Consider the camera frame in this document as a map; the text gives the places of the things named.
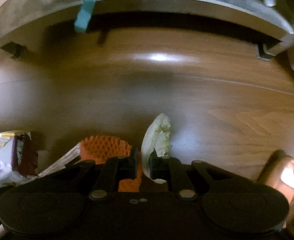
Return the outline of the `orange spiky plastic piece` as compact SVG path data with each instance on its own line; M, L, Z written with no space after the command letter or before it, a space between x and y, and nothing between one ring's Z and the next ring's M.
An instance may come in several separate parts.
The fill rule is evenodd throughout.
M95 135L80 143L81 160L94 160L97 165L104 164L109 158L129 157L136 150L128 142L109 135ZM124 179L119 182L119 192L139 192L142 177L141 153L137 153L137 174L135 179Z

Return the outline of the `clear chopstick wrapper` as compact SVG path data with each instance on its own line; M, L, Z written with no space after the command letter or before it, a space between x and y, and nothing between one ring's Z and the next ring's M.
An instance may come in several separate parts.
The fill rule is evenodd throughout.
M57 171L63 170L64 168L73 165L81 160L80 157L80 146L81 143L79 142L75 145L70 151L68 151L65 155L47 167L44 171L40 172L38 178L42 178L44 176L50 175Z

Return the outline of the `purple white snack wrapper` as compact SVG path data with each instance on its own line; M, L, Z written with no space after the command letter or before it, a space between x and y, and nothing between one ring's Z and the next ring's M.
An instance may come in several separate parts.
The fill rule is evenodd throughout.
M0 188L25 184L37 176L38 153L31 132L0 132Z

